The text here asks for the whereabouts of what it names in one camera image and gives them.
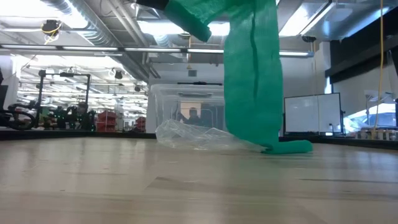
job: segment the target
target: clear plastic bin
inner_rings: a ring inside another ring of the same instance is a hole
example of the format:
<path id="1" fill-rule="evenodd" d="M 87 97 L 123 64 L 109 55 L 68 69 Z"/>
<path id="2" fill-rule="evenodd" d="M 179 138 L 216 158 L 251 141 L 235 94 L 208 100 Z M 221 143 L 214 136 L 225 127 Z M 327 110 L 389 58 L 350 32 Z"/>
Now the clear plastic bin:
<path id="1" fill-rule="evenodd" d="M 168 119 L 226 131 L 224 87 L 219 85 L 152 85 L 156 127 Z"/>

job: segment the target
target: clear plastic wrap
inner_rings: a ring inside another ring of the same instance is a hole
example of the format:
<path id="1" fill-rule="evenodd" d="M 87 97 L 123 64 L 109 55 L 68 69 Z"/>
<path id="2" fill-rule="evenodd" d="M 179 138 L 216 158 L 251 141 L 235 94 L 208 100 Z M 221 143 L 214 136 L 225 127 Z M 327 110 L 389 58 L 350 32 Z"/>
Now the clear plastic wrap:
<path id="1" fill-rule="evenodd" d="M 216 128 L 183 124 L 168 119 L 156 129 L 157 141 L 165 146 L 193 150 L 238 150 L 261 152 L 265 148 L 240 140 Z"/>

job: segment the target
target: wooden floor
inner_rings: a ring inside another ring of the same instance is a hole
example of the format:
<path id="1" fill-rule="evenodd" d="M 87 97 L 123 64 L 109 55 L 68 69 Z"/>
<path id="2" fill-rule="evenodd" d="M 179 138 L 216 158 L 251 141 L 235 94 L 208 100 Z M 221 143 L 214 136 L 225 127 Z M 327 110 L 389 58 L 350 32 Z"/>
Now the wooden floor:
<path id="1" fill-rule="evenodd" d="M 398 153 L 168 149 L 156 140 L 0 142 L 0 223 L 398 223 Z"/>

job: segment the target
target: whiteboard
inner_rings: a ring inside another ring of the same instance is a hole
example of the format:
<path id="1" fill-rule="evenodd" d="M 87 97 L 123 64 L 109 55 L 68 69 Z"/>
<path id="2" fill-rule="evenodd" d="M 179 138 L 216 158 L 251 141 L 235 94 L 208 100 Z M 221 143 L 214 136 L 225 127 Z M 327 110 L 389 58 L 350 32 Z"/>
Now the whiteboard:
<path id="1" fill-rule="evenodd" d="M 286 132 L 340 133 L 339 125 L 340 94 L 285 98 Z"/>

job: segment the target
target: green cloth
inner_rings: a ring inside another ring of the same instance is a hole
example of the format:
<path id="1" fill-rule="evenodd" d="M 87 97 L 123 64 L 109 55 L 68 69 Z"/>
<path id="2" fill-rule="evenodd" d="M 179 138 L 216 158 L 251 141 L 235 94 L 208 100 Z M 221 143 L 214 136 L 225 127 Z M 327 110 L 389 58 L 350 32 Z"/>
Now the green cloth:
<path id="1" fill-rule="evenodd" d="M 170 0 L 165 15 L 202 41 L 223 13 L 230 32 L 224 47 L 224 97 L 228 131 L 268 148 L 265 153 L 309 152 L 308 141 L 279 142 L 283 79 L 275 0 Z"/>

